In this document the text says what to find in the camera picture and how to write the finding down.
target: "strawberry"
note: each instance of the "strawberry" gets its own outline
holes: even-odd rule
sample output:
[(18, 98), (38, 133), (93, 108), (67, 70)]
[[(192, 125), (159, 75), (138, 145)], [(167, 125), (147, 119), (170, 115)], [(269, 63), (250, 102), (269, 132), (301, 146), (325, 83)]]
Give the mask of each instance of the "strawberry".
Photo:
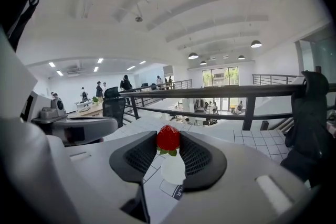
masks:
[(156, 141), (161, 150), (174, 151), (180, 146), (180, 132), (170, 125), (165, 125), (157, 134)]

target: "black railing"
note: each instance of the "black railing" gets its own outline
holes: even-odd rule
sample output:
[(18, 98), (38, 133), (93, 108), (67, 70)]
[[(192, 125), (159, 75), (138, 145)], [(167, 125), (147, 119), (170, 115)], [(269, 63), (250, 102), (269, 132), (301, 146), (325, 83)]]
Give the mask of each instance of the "black railing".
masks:
[(294, 75), (253, 74), (254, 85), (281, 85), (291, 84), (297, 77)]
[[(181, 115), (198, 118), (211, 118), (219, 120), (241, 120), (243, 123), (243, 130), (250, 130), (253, 120), (275, 120), (292, 117), (292, 113), (271, 114), (271, 115), (254, 115), (254, 108), (256, 97), (274, 97), (292, 95), (293, 92), (304, 87), (301, 84), (288, 85), (268, 85), (268, 86), (225, 86), (225, 87), (211, 87), (200, 89), (182, 89), (170, 91), (150, 91), (150, 92), (121, 92), (121, 96), (130, 98), (132, 101), (132, 108), (135, 112), (138, 109), (152, 112), (167, 113), (172, 115)], [(329, 92), (336, 92), (336, 83), (329, 84)], [(138, 106), (135, 99), (141, 98), (227, 98), (227, 97), (246, 97), (246, 111), (245, 115), (218, 115), (207, 113), (192, 113), (181, 112), (174, 110), (153, 109)]]
[[(145, 86), (141, 88), (136, 88), (132, 90), (127, 90), (127, 91), (122, 91), (120, 94), (125, 94), (125, 93), (142, 93), (142, 92), (163, 92), (167, 90), (182, 90), (182, 89), (191, 89), (192, 88), (192, 80), (182, 80), (182, 81), (175, 81), (172, 83), (163, 83), (163, 84), (155, 84), (155, 85), (150, 85), (150, 86)], [(135, 107), (143, 107), (145, 108), (146, 106), (149, 106), (151, 104), (157, 103), (161, 100), (163, 100), (163, 97), (139, 97), (139, 98), (127, 98), (126, 101), (126, 108), (125, 108), (125, 115), (135, 117), (136, 119), (139, 119), (138, 112), (134, 110), (133, 107), (133, 102)], [(132, 122), (127, 118), (123, 118), (127, 122)]]

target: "black office chair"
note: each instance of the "black office chair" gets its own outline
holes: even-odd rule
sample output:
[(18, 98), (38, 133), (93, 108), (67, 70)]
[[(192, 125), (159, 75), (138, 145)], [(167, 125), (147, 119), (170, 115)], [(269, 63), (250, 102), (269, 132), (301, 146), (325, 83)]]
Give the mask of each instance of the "black office chair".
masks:
[(126, 105), (125, 98), (118, 98), (120, 96), (118, 87), (107, 89), (104, 96), (103, 116), (114, 117), (118, 121), (118, 128), (121, 128)]

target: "table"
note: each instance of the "table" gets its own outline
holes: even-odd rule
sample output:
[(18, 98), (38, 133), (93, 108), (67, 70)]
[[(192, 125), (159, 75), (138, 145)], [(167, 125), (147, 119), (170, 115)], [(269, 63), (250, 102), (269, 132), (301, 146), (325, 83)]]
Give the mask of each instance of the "table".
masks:
[(91, 106), (93, 104), (93, 101), (86, 101), (84, 103), (75, 103), (76, 107), (77, 107), (77, 111), (80, 111), (82, 108), (84, 108), (85, 105), (89, 105)]
[(83, 111), (83, 112), (75, 112), (70, 114), (69, 116), (72, 118), (75, 117), (83, 117), (83, 116), (102, 116), (103, 115), (103, 104), (99, 103), (98, 105), (92, 105), (89, 107), (90, 109), (87, 111)]

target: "floor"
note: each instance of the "floor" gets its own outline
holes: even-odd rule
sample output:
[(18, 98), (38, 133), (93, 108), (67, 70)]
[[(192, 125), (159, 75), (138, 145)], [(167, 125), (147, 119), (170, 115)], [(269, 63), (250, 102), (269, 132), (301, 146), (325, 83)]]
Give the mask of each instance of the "floor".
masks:
[[(221, 130), (220, 128), (204, 128), (202, 126), (187, 125), (181, 122), (150, 117), (142, 117), (137, 121), (133, 121), (119, 128), (113, 134), (106, 136), (104, 140), (110, 141), (144, 131), (159, 131), (166, 124), (174, 126), (180, 131), (202, 133), (231, 143), (252, 147), (278, 164), (283, 158), (286, 158), (290, 150), (285, 146), (285, 137), (280, 131)], [(158, 153), (143, 179), (146, 204), (152, 224), (160, 223), (169, 214), (178, 203), (183, 190), (181, 185), (170, 184), (162, 178), (160, 167), (165, 155), (158, 155)]]

